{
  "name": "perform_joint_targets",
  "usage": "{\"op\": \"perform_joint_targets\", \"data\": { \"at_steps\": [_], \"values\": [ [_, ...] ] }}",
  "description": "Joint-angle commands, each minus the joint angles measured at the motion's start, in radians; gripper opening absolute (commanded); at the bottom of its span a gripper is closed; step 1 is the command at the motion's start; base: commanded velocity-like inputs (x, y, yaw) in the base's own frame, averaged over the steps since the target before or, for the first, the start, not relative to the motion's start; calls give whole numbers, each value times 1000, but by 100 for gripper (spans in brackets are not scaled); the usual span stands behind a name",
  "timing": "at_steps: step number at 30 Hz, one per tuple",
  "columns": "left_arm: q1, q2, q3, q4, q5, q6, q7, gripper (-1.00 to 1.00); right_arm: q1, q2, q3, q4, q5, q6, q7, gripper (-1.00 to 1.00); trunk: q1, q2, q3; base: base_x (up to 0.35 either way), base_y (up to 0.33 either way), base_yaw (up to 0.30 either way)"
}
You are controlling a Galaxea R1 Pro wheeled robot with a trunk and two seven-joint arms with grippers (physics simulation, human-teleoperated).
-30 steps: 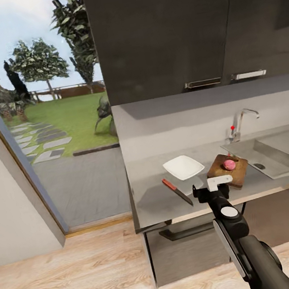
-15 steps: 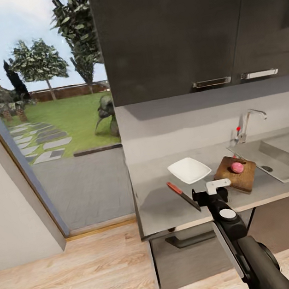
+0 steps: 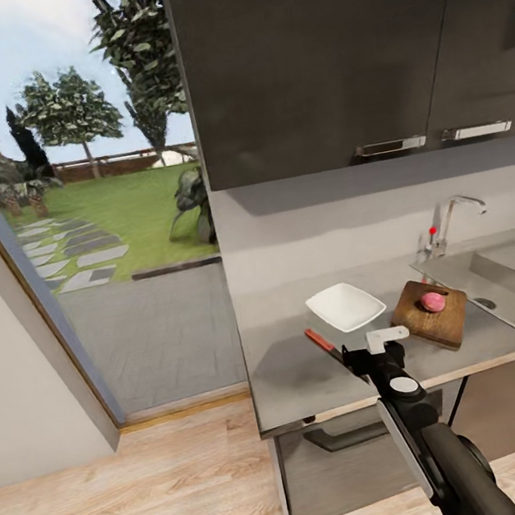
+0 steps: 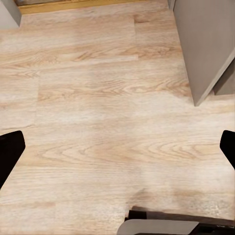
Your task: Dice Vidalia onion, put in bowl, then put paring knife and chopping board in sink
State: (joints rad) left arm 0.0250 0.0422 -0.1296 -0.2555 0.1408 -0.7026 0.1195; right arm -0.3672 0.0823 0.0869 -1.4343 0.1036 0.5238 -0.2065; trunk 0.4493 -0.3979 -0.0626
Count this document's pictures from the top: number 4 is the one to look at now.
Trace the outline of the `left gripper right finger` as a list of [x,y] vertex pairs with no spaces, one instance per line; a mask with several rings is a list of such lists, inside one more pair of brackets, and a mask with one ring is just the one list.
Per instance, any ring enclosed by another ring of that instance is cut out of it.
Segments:
[[235,169],[235,132],[224,130],[219,147]]

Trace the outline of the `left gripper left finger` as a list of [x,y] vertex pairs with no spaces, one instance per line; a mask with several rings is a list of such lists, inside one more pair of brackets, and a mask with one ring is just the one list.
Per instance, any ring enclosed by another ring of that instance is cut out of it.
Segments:
[[24,150],[25,141],[21,130],[0,136],[0,189]]

